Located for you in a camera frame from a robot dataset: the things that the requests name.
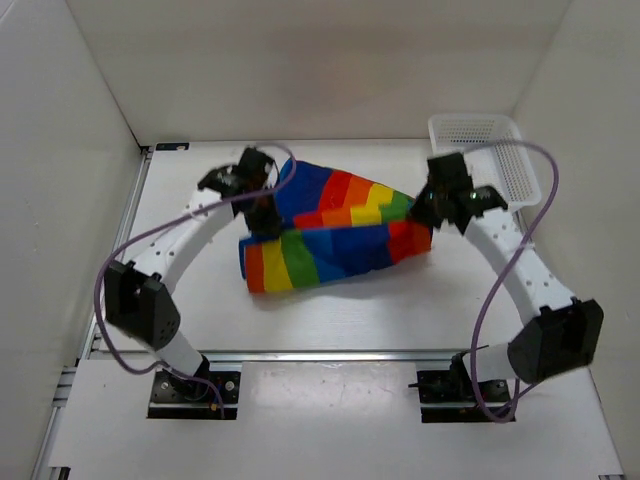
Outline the rainbow striped shorts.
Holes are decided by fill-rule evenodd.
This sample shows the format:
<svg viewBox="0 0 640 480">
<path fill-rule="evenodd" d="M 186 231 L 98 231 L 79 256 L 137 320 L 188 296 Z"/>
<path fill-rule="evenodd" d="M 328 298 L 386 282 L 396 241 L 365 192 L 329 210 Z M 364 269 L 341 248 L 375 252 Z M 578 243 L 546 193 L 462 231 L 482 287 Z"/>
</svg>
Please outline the rainbow striped shorts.
<svg viewBox="0 0 640 480">
<path fill-rule="evenodd" d="M 427 253 L 432 229 L 409 219 L 414 200 L 356 174 L 288 160 L 275 195 L 283 230 L 240 240 L 252 294 L 278 293 L 367 274 Z"/>
</svg>

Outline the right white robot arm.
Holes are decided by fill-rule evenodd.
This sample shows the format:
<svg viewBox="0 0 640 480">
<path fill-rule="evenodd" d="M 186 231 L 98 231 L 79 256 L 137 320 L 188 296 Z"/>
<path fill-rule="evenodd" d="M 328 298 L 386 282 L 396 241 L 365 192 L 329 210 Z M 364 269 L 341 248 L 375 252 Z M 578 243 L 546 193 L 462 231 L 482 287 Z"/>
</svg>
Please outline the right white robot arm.
<svg viewBox="0 0 640 480">
<path fill-rule="evenodd" d="M 589 366 L 604 320 L 601 306 L 579 299 L 524 244 L 507 202 L 493 186 L 474 184 L 462 153 L 433 157 L 427 164 L 427 182 L 410 218 L 434 229 L 455 226 L 497 274 L 522 323 L 506 343 L 459 354 L 449 375 L 452 393 L 470 400 L 487 381 L 536 384 Z"/>
</svg>

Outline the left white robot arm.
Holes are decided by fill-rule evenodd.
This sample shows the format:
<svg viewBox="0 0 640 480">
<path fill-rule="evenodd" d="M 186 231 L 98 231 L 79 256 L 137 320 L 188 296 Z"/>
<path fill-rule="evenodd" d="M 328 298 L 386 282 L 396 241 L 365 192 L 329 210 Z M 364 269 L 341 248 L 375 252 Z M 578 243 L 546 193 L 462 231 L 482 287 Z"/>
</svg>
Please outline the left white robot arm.
<svg viewBox="0 0 640 480">
<path fill-rule="evenodd" d="M 274 194 L 280 185 L 276 160 L 248 146 L 237 163 L 216 167 L 198 181 L 180 217 L 135 237 L 150 241 L 145 250 L 126 263 L 111 260 L 102 271 L 101 323 L 146 349 L 188 400 L 208 392 L 209 362 L 181 333 L 173 292 L 204 247 L 237 216 L 278 229 Z"/>
</svg>

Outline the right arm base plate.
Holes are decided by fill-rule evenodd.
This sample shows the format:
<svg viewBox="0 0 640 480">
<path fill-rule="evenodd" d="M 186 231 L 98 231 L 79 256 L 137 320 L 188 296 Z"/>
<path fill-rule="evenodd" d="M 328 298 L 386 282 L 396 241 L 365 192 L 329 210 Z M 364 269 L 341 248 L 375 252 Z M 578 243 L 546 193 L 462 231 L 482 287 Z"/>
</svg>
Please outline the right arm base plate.
<svg viewBox="0 0 640 480">
<path fill-rule="evenodd" d="M 418 370 L 416 377 L 417 380 L 409 387 L 418 391 L 423 424 L 491 422 L 477 406 L 473 392 L 461 393 L 456 389 L 449 371 Z M 484 401 L 494 415 L 499 415 L 499 410 L 511 401 L 505 380 L 482 382 L 479 386 Z"/>
</svg>

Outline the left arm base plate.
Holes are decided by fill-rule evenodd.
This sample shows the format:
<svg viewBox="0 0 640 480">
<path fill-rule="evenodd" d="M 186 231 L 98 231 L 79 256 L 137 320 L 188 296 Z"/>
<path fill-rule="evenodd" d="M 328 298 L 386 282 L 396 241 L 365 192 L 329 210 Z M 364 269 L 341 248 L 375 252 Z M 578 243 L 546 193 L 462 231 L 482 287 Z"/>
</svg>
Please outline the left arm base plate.
<svg viewBox="0 0 640 480">
<path fill-rule="evenodd" d="M 223 408 L 215 392 L 198 384 L 188 390 L 184 381 L 165 370 L 155 372 L 150 390 L 147 418 L 157 420 L 223 420 L 233 421 L 238 415 L 241 371 L 224 367 L 211 370 L 209 381 L 218 389 Z"/>
</svg>

